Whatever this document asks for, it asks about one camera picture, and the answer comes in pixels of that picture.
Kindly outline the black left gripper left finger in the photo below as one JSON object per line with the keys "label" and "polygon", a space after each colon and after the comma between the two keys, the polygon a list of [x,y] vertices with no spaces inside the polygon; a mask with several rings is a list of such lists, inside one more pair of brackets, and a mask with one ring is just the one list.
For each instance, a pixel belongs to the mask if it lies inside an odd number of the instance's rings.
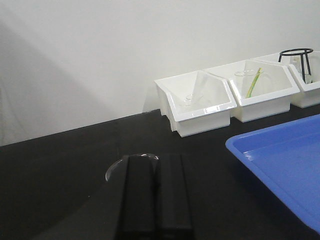
{"label": "black left gripper left finger", "polygon": [[118,161],[123,173],[118,240],[154,240],[155,171],[158,157],[154,154],[125,155]]}

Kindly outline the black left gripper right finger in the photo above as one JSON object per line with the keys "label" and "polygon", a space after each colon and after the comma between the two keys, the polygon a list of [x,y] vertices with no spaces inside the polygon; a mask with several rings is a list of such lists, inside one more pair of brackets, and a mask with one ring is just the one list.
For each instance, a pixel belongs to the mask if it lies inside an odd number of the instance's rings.
{"label": "black left gripper right finger", "polygon": [[194,228],[182,157],[164,154],[156,164],[155,224],[159,240],[193,240]]}

